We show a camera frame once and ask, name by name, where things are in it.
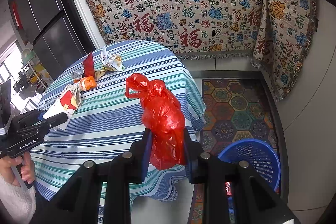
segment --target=silver bolt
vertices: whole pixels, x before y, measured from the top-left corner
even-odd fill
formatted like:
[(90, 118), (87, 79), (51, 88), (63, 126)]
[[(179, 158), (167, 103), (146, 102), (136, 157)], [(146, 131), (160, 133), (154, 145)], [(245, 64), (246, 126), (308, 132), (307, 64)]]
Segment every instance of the silver bolt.
[(239, 166), (240, 166), (240, 167), (243, 167), (243, 168), (246, 168), (246, 167), (249, 166), (249, 163), (248, 163), (246, 160), (241, 160), (241, 161), (239, 162)]
[(210, 158), (210, 156), (211, 156), (211, 155), (210, 155), (208, 152), (202, 152), (202, 153), (201, 153), (201, 158), (202, 158), (202, 159), (207, 160), (207, 159)]
[(91, 168), (93, 167), (94, 165), (94, 162), (92, 160), (87, 160), (85, 163), (84, 163), (84, 167), (85, 168)]
[(130, 151), (126, 151), (123, 153), (123, 158), (130, 159), (133, 156), (133, 154)]

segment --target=fluffy white sleeve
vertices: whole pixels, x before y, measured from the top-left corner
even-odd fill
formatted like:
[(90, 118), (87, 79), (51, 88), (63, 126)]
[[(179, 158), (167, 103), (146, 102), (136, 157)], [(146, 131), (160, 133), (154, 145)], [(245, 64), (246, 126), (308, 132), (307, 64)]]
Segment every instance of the fluffy white sleeve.
[(23, 191), (6, 182), (0, 175), (0, 200), (18, 224), (28, 224), (36, 209), (35, 188)]

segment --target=blue plastic basket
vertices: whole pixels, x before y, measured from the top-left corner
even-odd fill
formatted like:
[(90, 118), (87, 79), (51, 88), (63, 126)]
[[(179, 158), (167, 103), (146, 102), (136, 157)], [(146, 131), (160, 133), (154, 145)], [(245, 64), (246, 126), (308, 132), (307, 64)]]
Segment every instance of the blue plastic basket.
[(225, 162), (247, 161), (276, 190), (280, 181), (280, 162), (274, 150), (263, 141), (243, 139), (226, 147), (218, 158)]

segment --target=basket rim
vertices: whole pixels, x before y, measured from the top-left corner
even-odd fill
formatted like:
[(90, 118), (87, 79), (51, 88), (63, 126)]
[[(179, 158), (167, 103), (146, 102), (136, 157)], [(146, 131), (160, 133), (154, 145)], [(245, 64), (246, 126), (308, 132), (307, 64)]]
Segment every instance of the basket rim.
[(231, 149), (232, 147), (234, 147), (234, 146), (236, 146), (236, 145), (238, 145), (238, 144), (241, 144), (241, 143), (245, 143), (245, 142), (256, 142), (256, 143), (260, 143), (260, 144), (266, 146), (266, 147), (270, 150), (270, 152), (273, 153), (273, 155), (275, 156), (275, 158), (276, 158), (276, 160), (277, 160), (277, 164), (278, 164), (278, 177), (277, 177), (277, 182), (276, 182), (275, 187), (274, 187), (273, 190), (276, 190), (277, 187), (278, 187), (278, 185), (279, 185), (279, 182), (280, 182), (281, 166), (280, 166), (280, 161), (279, 161), (279, 159), (278, 159), (278, 155), (274, 152), (273, 148), (272, 148), (269, 144), (267, 144), (267, 143), (265, 143), (265, 142), (263, 142), (263, 141), (261, 141), (261, 140), (257, 140), (257, 139), (251, 139), (251, 138), (250, 138), (250, 139), (242, 139), (242, 140), (239, 140), (239, 141), (236, 141), (236, 142), (234, 142), (234, 143), (229, 144), (226, 148), (224, 148), (224, 149), (222, 150), (221, 153), (218, 154), (217, 158), (219, 158), (220, 160), (222, 160), (221, 157), (224, 155), (225, 152), (227, 152), (227, 151), (228, 151), (229, 149)]

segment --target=hexagon pattern rug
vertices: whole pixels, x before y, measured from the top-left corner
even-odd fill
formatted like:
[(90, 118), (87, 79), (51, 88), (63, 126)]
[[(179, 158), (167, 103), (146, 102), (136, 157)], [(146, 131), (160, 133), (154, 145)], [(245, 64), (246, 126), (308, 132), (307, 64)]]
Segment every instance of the hexagon pattern rug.
[[(260, 80), (203, 79), (202, 96), (206, 124), (199, 141), (205, 151), (217, 156), (245, 138), (262, 140), (277, 151), (270, 106)], [(204, 185), (195, 185), (188, 224), (202, 223), (203, 198)]]

